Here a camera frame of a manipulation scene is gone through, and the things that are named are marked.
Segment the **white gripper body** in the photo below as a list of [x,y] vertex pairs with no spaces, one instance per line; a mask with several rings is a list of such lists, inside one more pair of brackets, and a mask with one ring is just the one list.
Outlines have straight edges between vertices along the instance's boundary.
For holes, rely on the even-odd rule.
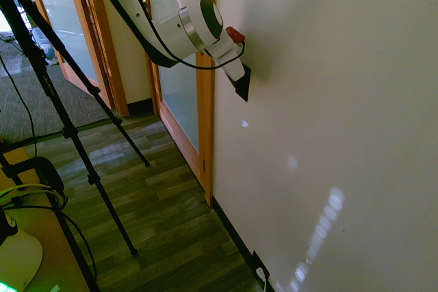
[[236,58],[243,50],[243,45],[234,43],[230,37],[221,37],[216,43],[205,48],[207,53],[222,65],[222,69],[231,78],[237,81],[244,76],[244,67],[239,58]]

